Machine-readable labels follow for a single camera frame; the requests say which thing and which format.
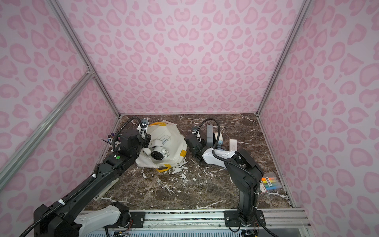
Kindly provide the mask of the white canvas tote bag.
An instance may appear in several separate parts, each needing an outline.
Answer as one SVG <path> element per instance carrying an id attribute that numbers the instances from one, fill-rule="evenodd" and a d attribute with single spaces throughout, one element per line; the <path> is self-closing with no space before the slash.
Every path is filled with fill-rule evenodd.
<path id="1" fill-rule="evenodd" d="M 187 154 L 187 144 L 184 136 L 180 133 L 175 123 L 163 120 L 147 126 L 147 133 L 151 135 L 148 148 L 143 148 L 136 164 L 142 168 L 155 168 L 158 172 L 166 172 L 171 168 L 180 165 Z M 171 140 L 164 146 L 169 152 L 169 156 L 161 161 L 155 160 L 151 156 L 151 143 L 158 139 L 161 134 L 171 133 Z"/>

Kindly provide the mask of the white square alarm clock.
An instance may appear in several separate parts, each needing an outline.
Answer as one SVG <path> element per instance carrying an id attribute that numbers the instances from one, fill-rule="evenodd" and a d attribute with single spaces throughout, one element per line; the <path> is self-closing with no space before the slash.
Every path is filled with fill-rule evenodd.
<path id="1" fill-rule="evenodd" d="M 230 139 L 229 140 L 229 151 L 237 151 L 237 140 L 236 139 Z"/>

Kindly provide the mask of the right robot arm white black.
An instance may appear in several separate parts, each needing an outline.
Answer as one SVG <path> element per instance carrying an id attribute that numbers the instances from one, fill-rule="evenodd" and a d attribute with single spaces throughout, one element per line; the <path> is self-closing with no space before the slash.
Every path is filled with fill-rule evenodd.
<path id="1" fill-rule="evenodd" d="M 209 165 L 226 168 L 232 182 L 240 191 L 237 210 L 238 217 L 243 225 L 253 222 L 257 209 L 257 195 L 264 171 L 251 157 L 250 153 L 240 148 L 237 151 L 222 151 L 212 147 L 205 147 L 190 134 L 185 137 L 193 157 Z"/>

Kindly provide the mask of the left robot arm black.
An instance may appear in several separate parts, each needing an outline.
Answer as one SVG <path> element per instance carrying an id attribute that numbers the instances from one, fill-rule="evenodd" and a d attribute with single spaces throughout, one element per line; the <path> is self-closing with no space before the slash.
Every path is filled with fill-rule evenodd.
<path id="1" fill-rule="evenodd" d="M 129 208 L 118 201 L 100 210 L 95 221 L 78 216 L 91 200 L 135 163 L 149 142 L 145 126 L 141 130 L 122 132 L 120 144 L 96 166 L 92 175 L 52 205 L 42 204 L 34 211 L 34 222 L 22 236 L 33 231 L 35 237 L 79 237 L 102 227 L 130 225 Z"/>

